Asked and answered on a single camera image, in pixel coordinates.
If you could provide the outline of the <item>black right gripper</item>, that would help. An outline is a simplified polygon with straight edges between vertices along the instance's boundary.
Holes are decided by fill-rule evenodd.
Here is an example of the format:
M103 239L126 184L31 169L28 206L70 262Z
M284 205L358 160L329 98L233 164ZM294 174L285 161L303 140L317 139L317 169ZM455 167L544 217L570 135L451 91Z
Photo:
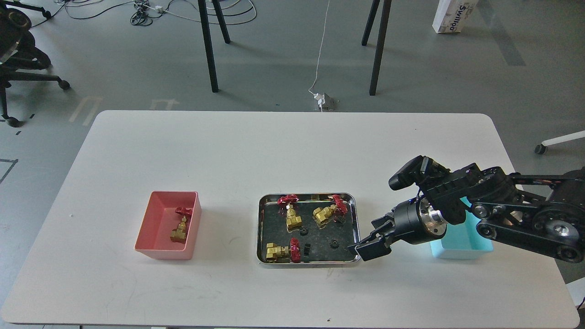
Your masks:
M371 221L373 230L359 242L347 246L363 261L391 254L395 239L411 245L441 239L447 233L447 221L426 198L413 198L398 204L393 212Z

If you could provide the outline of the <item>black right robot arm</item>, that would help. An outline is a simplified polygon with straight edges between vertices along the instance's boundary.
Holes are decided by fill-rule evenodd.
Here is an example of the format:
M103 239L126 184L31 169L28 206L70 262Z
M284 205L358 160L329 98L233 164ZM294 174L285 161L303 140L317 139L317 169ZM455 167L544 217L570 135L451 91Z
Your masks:
M481 237L577 264L584 260L584 170L563 175L506 174L472 163L456 171L416 156L388 181L392 190L417 185L416 197L374 219L367 237L348 247L362 260L388 255L391 245L441 239L447 225L480 219Z

